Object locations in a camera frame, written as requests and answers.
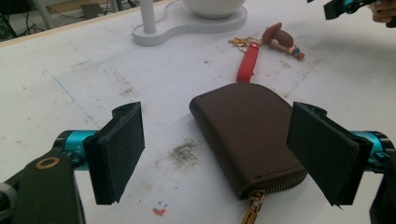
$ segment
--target keychain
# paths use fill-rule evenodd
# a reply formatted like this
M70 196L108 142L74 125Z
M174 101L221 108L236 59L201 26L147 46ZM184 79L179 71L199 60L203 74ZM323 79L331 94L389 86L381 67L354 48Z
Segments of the keychain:
M268 27L264 34L262 34L262 39L248 36L247 38L234 38L229 41L229 43L234 44L240 51L245 53L236 76L237 82L250 82L251 76L254 75L254 65L256 64L259 49L262 45L270 45L277 49L284 50L288 54L296 57L299 61L305 57L294 44L293 37L281 30L281 27L281 22Z

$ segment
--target brown leather wallet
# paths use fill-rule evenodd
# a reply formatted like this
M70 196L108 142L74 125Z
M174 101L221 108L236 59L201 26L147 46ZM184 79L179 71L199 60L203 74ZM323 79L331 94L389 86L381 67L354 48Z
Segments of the brown leather wallet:
M291 106L273 91L234 83L194 97L190 111L239 200L292 188L306 177L286 145Z

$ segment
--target gold zipper pull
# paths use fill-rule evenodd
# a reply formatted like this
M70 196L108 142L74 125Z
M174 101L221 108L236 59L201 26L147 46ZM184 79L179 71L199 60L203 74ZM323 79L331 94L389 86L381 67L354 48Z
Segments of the gold zipper pull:
M249 194L249 207L242 219L241 224L253 224L262 209L262 201L265 197L265 190L253 190Z

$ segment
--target wallet zipper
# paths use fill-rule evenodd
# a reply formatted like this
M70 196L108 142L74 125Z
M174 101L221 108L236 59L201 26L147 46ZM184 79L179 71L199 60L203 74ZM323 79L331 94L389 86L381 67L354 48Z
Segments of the wallet zipper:
M292 179L289 179L280 184L274 185L267 189L255 189L249 193L249 206L242 219L241 224L253 224L262 209L262 203L264 201L265 195L269 193L274 193L282 189L289 189L294 185L300 183L306 177L306 172L303 172Z

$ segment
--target red wrist strap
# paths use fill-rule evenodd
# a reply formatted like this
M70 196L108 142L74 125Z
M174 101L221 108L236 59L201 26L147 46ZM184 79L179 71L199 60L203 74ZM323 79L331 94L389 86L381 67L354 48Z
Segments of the red wrist strap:
M250 42L245 52L244 59L239 66L237 82L250 82L251 76L254 75L253 69L259 54L260 44L256 41Z

